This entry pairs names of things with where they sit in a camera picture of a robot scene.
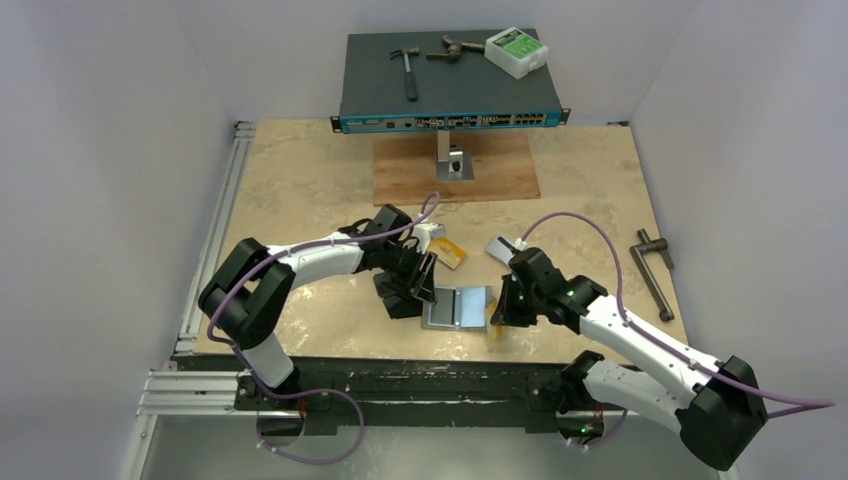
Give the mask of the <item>black credit card stack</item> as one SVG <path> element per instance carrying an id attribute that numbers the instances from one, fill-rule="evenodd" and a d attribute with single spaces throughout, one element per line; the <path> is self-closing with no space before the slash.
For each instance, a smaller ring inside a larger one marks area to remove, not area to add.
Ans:
<path id="1" fill-rule="evenodd" d="M 390 319 L 420 318 L 423 313 L 423 302 L 405 293 L 398 293 L 390 286 L 392 278 L 389 273 L 378 273 L 373 277 L 373 283 L 378 298 L 381 300 Z"/>

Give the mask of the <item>single black credit card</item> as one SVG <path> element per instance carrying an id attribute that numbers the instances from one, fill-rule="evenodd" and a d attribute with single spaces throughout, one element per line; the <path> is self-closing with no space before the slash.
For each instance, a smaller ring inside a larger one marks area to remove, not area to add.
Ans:
<path id="1" fill-rule="evenodd" d="M 435 302 L 430 306 L 427 324 L 438 327 L 454 325 L 456 290 L 453 288 L 435 289 Z"/>

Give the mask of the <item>single orange credit card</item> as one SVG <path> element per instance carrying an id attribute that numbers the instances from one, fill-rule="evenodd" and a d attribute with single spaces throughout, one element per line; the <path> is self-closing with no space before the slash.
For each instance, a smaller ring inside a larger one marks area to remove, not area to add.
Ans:
<path id="1" fill-rule="evenodd" d="M 486 335 L 489 345 L 495 345 L 503 337 L 503 327 L 493 322 L 497 310 L 498 301 L 491 300 L 486 307 Z"/>

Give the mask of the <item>grey card holder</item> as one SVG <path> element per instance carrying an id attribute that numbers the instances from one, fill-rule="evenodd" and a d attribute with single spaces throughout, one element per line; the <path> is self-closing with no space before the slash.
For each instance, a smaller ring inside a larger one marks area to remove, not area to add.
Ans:
<path id="1" fill-rule="evenodd" d="M 470 287 L 448 287 L 456 290 L 454 325 L 452 327 L 438 327 L 427 324 L 429 310 L 432 304 L 425 304 L 421 316 L 421 328 L 428 330 L 456 330 L 456 331 L 486 331 L 486 307 L 494 300 L 491 286 Z"/>

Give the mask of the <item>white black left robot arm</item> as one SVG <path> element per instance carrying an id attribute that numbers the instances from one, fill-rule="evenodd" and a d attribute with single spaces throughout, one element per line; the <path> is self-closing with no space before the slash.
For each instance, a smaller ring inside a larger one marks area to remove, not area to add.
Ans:
<path id="1" fill-rule="evenodd" d="M 271 247 L 245 238 L 212 275 L 197 306 L 261 381 L 260 397 L 272 408 L 287 408 L 297 399 L 297 369 L 274 330 L 289 294 L 325 278 L 373 271 L 391 318 L 421 314 L 436 301 L 437 256 L 413 236 L 415 225 L 386 204 L 372 218 L 309 242 Z"/>

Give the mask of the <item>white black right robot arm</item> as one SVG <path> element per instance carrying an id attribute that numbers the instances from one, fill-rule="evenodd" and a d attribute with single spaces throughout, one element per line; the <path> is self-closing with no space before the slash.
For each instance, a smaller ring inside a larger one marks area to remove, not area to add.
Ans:
<path id="1" fill-rule="evenodd" d="M 768 421 L 758 380 L 744 360 L 719 360 L 693 350 L 620 310 L 616 297 L 583 275 L 566 278 L 539 248 L 507 262 L 493 325 L 529 327 L 539 317 L 597 341 L 632 364 L 627 369 L 586 350 L 539 387 L 560 413 L 590 402 L 619 406 L 677 434 L 698 460 L 729 470 Z"/>

